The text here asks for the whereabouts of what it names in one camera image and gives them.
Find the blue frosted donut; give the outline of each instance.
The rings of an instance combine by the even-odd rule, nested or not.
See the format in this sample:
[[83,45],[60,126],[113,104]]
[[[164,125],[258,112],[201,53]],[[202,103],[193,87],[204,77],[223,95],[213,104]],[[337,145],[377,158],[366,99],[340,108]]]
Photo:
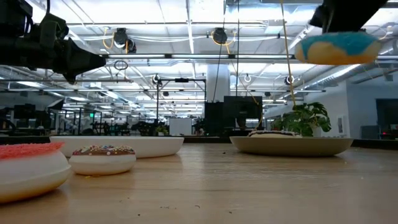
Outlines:
[[370,63],[381,46],[377,38],[365,32],[327,33],[303,39],[295,48],[295,57],[318,65]]

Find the wooden table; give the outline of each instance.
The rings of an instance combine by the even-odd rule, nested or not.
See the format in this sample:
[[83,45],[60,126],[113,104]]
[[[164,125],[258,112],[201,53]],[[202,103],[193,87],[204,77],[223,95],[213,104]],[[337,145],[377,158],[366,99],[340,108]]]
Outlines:
[[397,223],[398,151],[298,159],[184,144],[132,172],[73,175],[43,197],[0,207],[1,224]]

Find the beige plate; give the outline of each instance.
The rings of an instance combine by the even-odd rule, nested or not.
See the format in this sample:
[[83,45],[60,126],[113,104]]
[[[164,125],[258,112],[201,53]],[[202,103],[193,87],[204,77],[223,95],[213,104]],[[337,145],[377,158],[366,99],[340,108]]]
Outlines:
[[250,138],[230,137],[242,152],[267,156],[334,156],[353,143],[348,138]]

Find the white column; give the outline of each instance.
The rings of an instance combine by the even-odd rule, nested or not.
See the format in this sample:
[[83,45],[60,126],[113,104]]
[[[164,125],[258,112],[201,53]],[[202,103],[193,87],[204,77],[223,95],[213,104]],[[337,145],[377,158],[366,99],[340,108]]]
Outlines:
[[207,102],[224,102],[224,96],[229,96],[229,69],[228,65],[207,65],[206,97]]

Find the table surface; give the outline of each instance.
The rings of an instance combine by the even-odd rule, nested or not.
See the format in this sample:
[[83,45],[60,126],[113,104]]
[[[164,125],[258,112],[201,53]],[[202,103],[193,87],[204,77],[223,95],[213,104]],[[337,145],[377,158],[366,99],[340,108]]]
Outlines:
[[56,191],[0,207],[0,223],[397,223],[398,151],[331,158],[184,144],[132,171],[71,176]]

